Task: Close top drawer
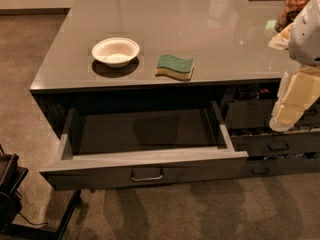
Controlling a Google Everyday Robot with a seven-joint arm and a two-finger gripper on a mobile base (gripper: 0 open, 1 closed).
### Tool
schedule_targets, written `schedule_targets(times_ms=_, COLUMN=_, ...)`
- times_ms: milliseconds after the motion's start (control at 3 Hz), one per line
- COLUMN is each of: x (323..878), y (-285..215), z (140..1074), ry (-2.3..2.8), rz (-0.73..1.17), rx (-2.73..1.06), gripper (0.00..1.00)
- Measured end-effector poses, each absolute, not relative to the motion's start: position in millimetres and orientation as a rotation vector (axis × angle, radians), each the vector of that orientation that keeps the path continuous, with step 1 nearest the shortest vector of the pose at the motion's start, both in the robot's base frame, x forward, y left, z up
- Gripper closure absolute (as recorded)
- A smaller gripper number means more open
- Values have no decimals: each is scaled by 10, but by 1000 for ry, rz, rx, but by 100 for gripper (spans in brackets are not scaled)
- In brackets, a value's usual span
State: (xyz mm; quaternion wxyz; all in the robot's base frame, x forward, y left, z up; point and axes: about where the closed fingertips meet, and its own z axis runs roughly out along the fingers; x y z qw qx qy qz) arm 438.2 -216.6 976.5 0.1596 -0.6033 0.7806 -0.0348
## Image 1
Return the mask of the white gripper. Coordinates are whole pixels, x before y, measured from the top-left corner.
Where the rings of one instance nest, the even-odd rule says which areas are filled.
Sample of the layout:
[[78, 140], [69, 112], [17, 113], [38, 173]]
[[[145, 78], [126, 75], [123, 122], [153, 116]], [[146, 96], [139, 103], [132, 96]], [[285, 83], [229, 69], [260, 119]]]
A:
[[[288, 49], [291, 30], [289, 24], [270, 40], [269, 47]], [[320, 98], [320, 68], [302, 65], [295, 73], [285, 72], [277, 97], [269, 126], [273, 131], [286, 132]]]

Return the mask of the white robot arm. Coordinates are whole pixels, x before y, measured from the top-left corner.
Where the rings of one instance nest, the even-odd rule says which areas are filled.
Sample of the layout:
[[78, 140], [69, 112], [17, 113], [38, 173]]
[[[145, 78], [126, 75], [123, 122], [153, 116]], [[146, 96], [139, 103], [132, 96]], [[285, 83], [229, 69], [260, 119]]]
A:
[[320, 0], [310, 0], [293, 23], [269, 42], [279, 49], [284, 44], [300, 67], [295, 73], [285, 72], [281, 79], [269, 122], [277, 132], [293, 128], [320, 97]]

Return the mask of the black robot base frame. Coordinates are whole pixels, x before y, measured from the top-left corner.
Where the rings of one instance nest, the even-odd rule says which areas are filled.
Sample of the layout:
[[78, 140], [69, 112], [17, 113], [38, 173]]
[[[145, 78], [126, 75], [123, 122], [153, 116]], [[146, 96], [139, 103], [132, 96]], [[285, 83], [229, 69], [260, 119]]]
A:
[[18, 160], [17, 154], [7, 154], [0, 145], [0, 240], [63, 240], [81, 191], [73, 192], [56, 231], [46, 229], [47, 222], [33, 223], [22, 214], [18, 189], [28, 169], [20, 167]]

